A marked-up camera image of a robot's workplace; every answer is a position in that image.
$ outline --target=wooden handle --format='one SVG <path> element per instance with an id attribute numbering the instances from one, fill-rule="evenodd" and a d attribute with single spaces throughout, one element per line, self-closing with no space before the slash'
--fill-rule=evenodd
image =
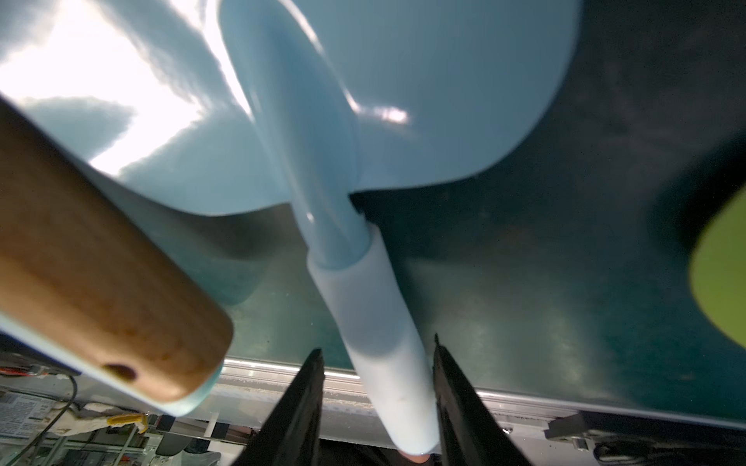
<path id="1" fill-rule="evenodd" d="M 0 310 L 163 402 L 205 382 L 233 335 L 222 309 L 3 101 Z"/>

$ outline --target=dark green surface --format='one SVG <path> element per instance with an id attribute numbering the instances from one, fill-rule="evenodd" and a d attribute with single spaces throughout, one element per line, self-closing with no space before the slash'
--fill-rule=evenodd
<path id="1" fill-rule="evenodd" d="M 687 283 L 699 200 L 746 154 L 746 5 L 696 3 L 589 1 L 568 79 L 514 154 L 354 197 L 427 349 L 438 332 L 475 386 L 746 420 L 746 350 Z M 288 207 L 198 218 L 133 202 L 233 316 L 231 355 L 300 364 L 320 346 L 350 368 Z"/>

